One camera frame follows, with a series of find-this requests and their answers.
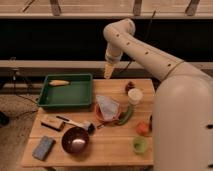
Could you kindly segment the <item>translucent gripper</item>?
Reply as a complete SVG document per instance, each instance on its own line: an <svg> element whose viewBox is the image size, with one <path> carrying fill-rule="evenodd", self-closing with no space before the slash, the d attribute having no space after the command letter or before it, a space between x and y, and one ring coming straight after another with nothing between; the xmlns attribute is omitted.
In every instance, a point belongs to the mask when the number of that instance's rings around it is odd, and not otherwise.
<svg viewBox="0 0 213 171"><path fill-rule="evenodd" d="M116 63L118 63L121 60L122 54L111 54L110 52L105 52L105 60L108 62L105 64L104 68L104 78L110 79Z"/></svg>

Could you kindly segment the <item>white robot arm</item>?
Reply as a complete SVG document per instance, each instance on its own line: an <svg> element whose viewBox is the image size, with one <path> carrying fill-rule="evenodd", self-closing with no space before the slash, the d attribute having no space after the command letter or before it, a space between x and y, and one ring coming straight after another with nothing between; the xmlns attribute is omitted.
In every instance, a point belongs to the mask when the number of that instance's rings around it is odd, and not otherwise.
<svg viewBox="0 0 213 171"><path fill-rule="evenodd" d="M107 25L105 59L126 54L161 84L152 112L154 171L213 171L213 77L134 37L127 18Z"/></svg>

